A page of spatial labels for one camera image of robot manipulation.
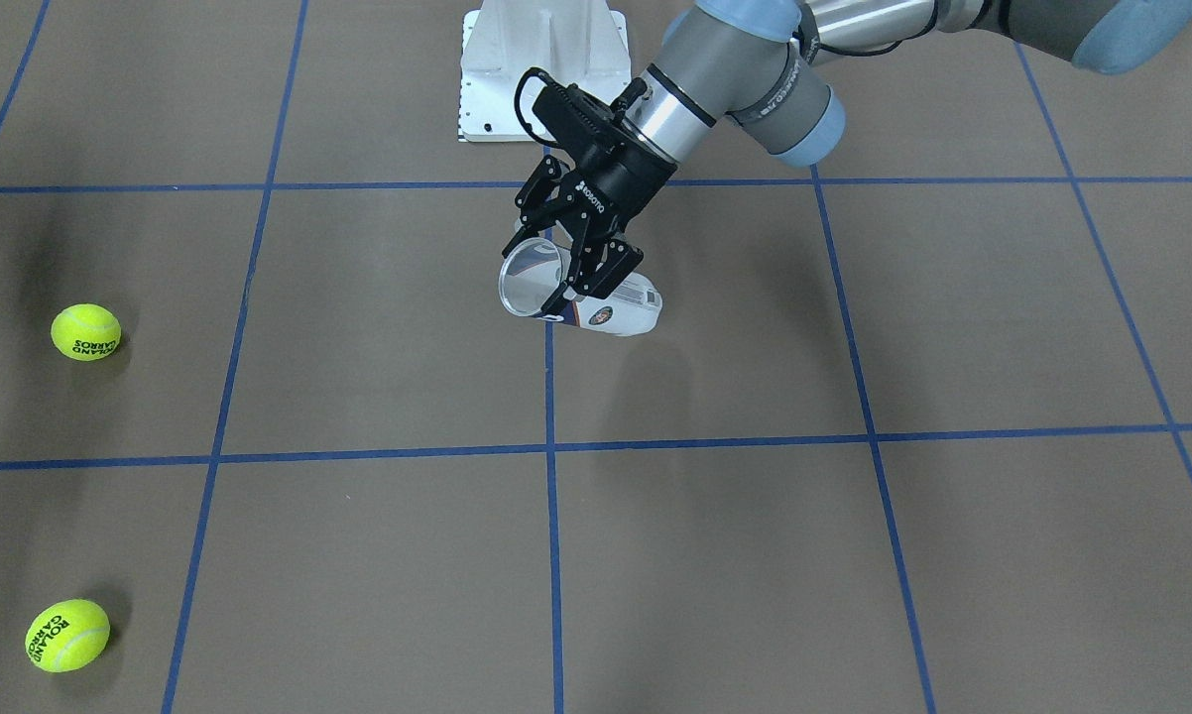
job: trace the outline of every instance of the white cup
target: white cup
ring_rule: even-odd
[[[658,324],[663,297],[640,273],[632,273],[606,299],[565,291],[569,303],[559,316],[545,316],[542,304],[570,271],[570,250],[546,238],[521,241],[499,268],[499,302],[514,316],[563,322],[584,330],[631,337]]]

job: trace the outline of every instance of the white plastic mount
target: white plastic mount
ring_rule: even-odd
[[[606,0],[484,0],[464,15],[460,68],[459,139],[532,141],[513,108],[521,75],[544,68],[608,104],[632,81],[627,18]],[[540,89],[524,86],[521,114],[552,138],[529,110]]]

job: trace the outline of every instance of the yellow tennis ball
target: yellow tennis ball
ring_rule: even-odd
[[[49,335],[62,354],[92,362],[116,352],[120,343],[120,322],[97,304],[72,304],[54,317]]]
[[[107,646],[111,622],[89,600],[51,604],[32,620],[24,645],[27,657],[46,672],[70,672],[93,662]]]

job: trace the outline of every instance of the round logo on cup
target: round logo on cup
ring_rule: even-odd
[[[591,316],[591,319],[588,321],[588,325],[604,325],[613,316],[614,309],[607,304],[604,308],[596,310],[595,316]]]

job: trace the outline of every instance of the robotic arm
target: robotic arm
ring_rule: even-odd
[[[796,168],[837,144],[846,117],[812,72],[837,57],[889,52],[933,29],[981,27],[1101,74],[1130,72],[1159,54],[1192,17],[1192,0],[696,0],[663,49],[613,104],[532,68],[517,86],[545,82],[533,105],[551,132],[546,155],[516,195],[520,226],[504,256],[560,225],[569,269],[542,316],[578,297],[608,298],[642,253],[622,231],[685,162],[720,117]]]

